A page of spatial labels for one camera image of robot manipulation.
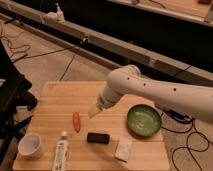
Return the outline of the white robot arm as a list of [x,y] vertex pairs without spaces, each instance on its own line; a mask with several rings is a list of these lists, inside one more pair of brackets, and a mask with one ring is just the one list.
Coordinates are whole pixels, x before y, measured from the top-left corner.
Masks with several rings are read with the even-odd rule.
[[89,117],[115,106],[126,94],[144,97],[167,109],[213,123],[213,87],[142,78],[135,65],[127,65],[108,74],[106,86],[89,109]]

